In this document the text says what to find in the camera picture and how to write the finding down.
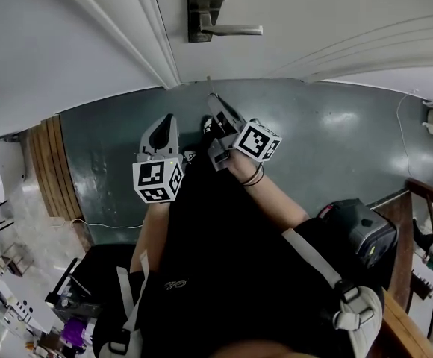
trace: black device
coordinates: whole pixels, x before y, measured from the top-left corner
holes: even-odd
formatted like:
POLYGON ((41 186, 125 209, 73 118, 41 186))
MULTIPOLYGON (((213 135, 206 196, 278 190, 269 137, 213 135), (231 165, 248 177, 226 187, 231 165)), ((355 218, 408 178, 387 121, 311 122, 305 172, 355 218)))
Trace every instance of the black device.
POLYGON ((398 238, 397 228, 359 199, 335 201, 318 215, 347 238, 363 264, 370 268, 390 250, 398 238))

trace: person's left arm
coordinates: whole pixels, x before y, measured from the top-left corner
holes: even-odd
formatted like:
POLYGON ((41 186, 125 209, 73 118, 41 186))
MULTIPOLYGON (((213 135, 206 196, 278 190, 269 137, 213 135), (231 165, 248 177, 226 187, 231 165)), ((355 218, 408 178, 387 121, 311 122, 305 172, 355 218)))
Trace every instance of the person's left arm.
POLYGON ((158 271, 169 227, 169 212, 170 203, 150 204, 132 256, 130 273, 143 270, 140 255, 145 250, 149 259, 149 270, 158 271))

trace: white cube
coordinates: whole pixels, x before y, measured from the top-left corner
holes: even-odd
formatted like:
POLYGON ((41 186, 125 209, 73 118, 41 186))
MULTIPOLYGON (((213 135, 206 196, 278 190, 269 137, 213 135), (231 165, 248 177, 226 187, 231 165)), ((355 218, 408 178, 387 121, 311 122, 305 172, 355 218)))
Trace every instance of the white cube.
POLYGON ((146 203, 174 201, 184 177, 178 158, 134 163, 134 189, 146 203))
POLYGON ((281 137, 254 122, 247 122, 245 128, 233 143, 233 148, 240 150, 257 162, 269 160, 281 143, 281 137))

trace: person's right arm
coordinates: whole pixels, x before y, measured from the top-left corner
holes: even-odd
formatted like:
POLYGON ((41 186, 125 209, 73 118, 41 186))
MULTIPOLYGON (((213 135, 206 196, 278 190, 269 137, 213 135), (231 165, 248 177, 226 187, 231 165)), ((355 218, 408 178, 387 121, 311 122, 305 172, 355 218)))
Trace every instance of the person's right arm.
MULTIPOLYGON (((257 170, 254 162, 238 150, 230 152, 226 166, 240 183, 247 182, 257 170)), ((260 172, 254 181, 258 181, 262 174, 260 172)), ((281 232, 293 229, 309 219, 306 211, 266 175, 257 184, 246 186, 245 190, 281 232)))

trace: hand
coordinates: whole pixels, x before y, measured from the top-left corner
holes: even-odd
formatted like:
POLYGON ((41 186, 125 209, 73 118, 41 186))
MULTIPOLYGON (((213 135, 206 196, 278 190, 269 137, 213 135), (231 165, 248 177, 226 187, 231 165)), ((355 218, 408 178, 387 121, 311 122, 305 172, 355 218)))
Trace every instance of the hand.
POLYGON ((258 165, 250 157, 238 150, 230 150, 225 165, 240 183, 246 182, 256 172, 258 165))

